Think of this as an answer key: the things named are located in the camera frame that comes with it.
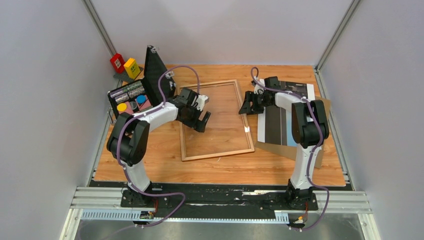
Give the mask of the photo print white border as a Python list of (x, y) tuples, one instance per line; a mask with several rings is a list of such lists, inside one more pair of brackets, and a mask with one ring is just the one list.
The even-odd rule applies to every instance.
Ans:
[[(282, 90), (292, 91), (309, 100), (315, 99), (313, 84), (279, 80), (277, 84)], [(258, 115), (257, 141), (296, 147), (297, 143), (294, 141), (292, 134), (291, 112), (273, 105), (265, 107), (263, 113)]]

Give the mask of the wooden picture frame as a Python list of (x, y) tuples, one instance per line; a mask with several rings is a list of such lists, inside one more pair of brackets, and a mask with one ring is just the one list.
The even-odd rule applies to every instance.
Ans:
[(238, 81), (206, 82), (199, 90), (209, 98), (204, 111), (211, 115), (204, 132), (179, 125), (182, 162), (253, 153), (247, 116), (239, 114), (243, 100)]

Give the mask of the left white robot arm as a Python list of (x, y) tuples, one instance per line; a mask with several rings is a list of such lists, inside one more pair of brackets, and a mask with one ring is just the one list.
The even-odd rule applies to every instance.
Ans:
[(123, 168), (127, 186), (133, 190), (140, 206), (149, 206), (155, 194), (151, 191), (143, 158), (147, 152), (149, 134), (162, 125), (178, 121), (203, 133), (211, 116), (204, 111), (209, 97), (184, 87), (181, 92), (147, 111), (118, 116), (106, 148)]

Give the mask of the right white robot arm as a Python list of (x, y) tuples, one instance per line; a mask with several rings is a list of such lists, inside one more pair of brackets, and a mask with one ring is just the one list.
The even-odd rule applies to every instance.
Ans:
[(291, 132), (297, 144), (294, 171), (288, 181), (285, 201), (292, 209), (298, 209), (313, 196), (313, 168), (325, 139), (329, 125), (322, 100), (309, 100), (305, 96), (284, 90), (277, 77), (259, 79), (252, 77), (254, 91), (246, 91), (238, 113), (262, 114), (269, 106), (279, 107), (291, 113)]

